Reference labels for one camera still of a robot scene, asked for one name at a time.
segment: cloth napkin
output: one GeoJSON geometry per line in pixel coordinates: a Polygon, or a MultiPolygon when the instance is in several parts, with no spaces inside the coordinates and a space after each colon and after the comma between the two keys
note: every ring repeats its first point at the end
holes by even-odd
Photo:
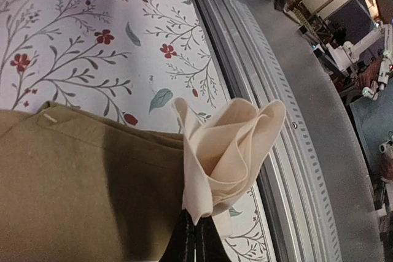
{"type": "Polygon", "coordinates": [[[228,209],[255,182],[283,126],[286,108],[273,101],[258,109],[236,98],[204,124],[184,99],[175,99],[174,108],[184,132],[183,209],[194,225],[201,217],[216,216],[217,229],[226,236],[228,209]]]}

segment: aluminum rail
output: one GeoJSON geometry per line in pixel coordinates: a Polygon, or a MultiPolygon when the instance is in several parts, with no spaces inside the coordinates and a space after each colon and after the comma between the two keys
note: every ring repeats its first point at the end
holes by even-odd
{"type": "Polygon", "coordinates": [[[324,177],[292,90],[250,10],[237,0],[195,0],[232,97],[287,106],[263,165],[260,192],[279,261],[341,262],[324,177]]]}

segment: green leaf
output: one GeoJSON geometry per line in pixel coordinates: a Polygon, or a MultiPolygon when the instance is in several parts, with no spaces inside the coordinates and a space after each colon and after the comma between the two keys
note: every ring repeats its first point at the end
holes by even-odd
{"type": "Polygon", "coordinates": [[[31,49],[31,48],[33,48],[32,45],[27,45],[27,46],[19,48],[19,50],[21,50],[21,49],[31,49]]]}
{"type": "Polygon", "coordinates": [[[52,101],[56,101],[58,95],[59,95],[59,92],[56,89],[56,92],[55,92],[55,95],[53,95],[52,101]]]}
{"type": "Polygon", "coordinates": [[[10,21],[11,21],[11,15],[8,15],[7,16],[7,21],[6,21],[6,26],[8,27],[8,24],[10,23],[10,21]]]}
{"type": "Polygon", "coordinates": [[[130,28],[130,23],[127,22],[127,25],[125,27],[125,32],[128,36],[128,38],[130,38],[130,40],[136,45],[136,46],[141,46],[141,41],[139,40],[139,38],[134,34],[134,32],[131,30],[130,28]]]}
{"type": "Polygon", "coordinates": [[[106,107],[104,109],[104,117],[109,113],[109,100],[107,100],[106,107]]]}
{"type": "Polygon", "coordinates": [[[126,89],[126,91],[127,91],[127,93],[128,93],[129,95],[133,94],[133,93],[131,92],[131,90],[130,90],[128,87],[124,86],[124,88],[126,89]]]}
{"type": "Polygon", "coordinates": [[[67,52],[68,55],[75,55],[75,54],[78,54],[78,53],[80,53],[79,50],[73,50],[71,52],[67,52]]]}
{"type": "Polygon", "coordinates": [[[36,64],[36,62],[37,62],[37,59],[35,59],[29,66],[33,67],[36,64]]]}
{"type": "Polygon", "coordinates": [[[116,64],[115,61],[110,61],[110,60],[105,60],[105,59],[103,59],[103,60],[106,61],[108,64],[116,64]]]}
{"type": "Polygon", "coordinates": [[[231,217],[235,217],[235,216],[239,216],[240,214],[242,214],[243,212],[238,212],[238,211],[236,211],[233,207],[231,207],[230,209],[229,209],[229,215],[231,216],[231,217]]]}
{"type": "Polygon", "coordinates": [[[53,45],[49,45],[49,48],[53,51],[53,53],[55,54],[55,58],[57,57],[57,49],[56,47],[54,47],[53,45]]]}
{"type": "Polygon", "coordinates": [[[89,58],[87,58],[86,60],[88,60],[88,62],[93,66],[93,68],[95,70],[98,70],[98,65],[97,65],[97,63],[95,61],[93,61],[93,60],[91,60],[89,58]]]}
{"type": "Polygon", "coordinates": [[[188,6],[192,3],[191,0],[182,1],[182,3],[187,4],[188,6]]]}
{"type": "Polygon", "coordinates": [[[171,100],[173,97],[173,92],[167,88],[159,90],[152,101],[150,102],[149,113],[154,109],[159,109],[171,100]]]}
{"type": "Polygon", "coordinates": [[[79,79],[81,79],[83,82],[88,83],[88,80],[85,77],[78,77],[79,79]]]}
{"type": "Polygon", "coordinates": [[[26,79],[26,78],[28,78],[28,77],[31,77],[31,76],[33,76],[33,75],[35,75],[35,74],[36,74],[35,72],[29,73],[29,74],[27,74],[27,75],[25,76],[24,79],[26,79]]]}
{"type": "Polygon", "coordinates": [[[114,96],[114,97],[116,97],[116,93],[113,91],[113,89],[111,89],[111,88],[108,88],[109,89],[109,91],[112,93],[112,95],[114,96]]]}

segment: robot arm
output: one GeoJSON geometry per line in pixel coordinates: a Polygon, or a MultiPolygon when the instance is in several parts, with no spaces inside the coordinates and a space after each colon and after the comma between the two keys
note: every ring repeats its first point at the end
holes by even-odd
{"type": "Polygon", "coordinates": [[[379,90],[384,90],[389,79],[389,73],[393,65],[393,26],[383,25],[385,31],[385,51],[383,52],[383,60],[381,69],[379,70],[378,83],[379,90]]]}
{"type": "Polygon", "coordinates": [[[383,91],[389,80],[389,73],[393,65],[393,26],[391,24],[381,25],[379,28],[385,36],[385,50],[383,60],[379,69],[378,81],[374,81],[371,87],[363,89],[363,95],[367,98],[376,100],[378,91],[383,91]]]}

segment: gray floor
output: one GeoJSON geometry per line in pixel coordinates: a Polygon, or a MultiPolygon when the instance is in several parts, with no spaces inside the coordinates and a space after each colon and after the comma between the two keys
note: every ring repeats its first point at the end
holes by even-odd
{"type": "Polygon", "coordinates": [[[272,0],[240,0],[251,9],[290,83],[317,151],[332,203],[343,261],[383,261],[372,188],[340,98],[297,25],[272,0]]]}

